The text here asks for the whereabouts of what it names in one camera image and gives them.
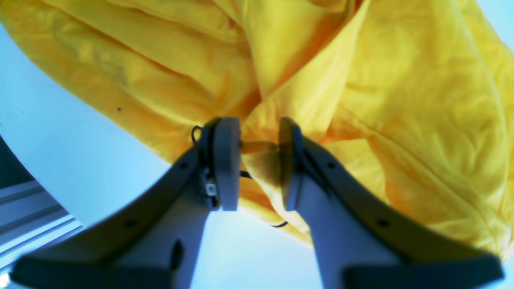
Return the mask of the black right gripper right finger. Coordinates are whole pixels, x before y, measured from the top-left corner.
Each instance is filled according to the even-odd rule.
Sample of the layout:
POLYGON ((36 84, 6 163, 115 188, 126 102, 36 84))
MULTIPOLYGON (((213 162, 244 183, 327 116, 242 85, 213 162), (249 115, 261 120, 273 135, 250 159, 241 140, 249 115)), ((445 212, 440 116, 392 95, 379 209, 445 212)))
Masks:
POLYGON ((326 289, 478 289, 504 277, 496 255, 385 204, 286 117, 279 160, 285 210, 309 226, 326 289))

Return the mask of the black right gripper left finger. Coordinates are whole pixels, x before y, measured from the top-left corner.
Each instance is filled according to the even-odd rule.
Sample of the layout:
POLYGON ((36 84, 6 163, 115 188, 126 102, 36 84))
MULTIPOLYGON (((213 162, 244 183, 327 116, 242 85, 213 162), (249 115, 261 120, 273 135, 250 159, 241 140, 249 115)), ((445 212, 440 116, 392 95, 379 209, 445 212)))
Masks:
POLYGON ((188 289, 212 212, 234 212, 239 119, 209 121, 201 137, 139 198, 66 240, 20 257, 12 289, 188 289))

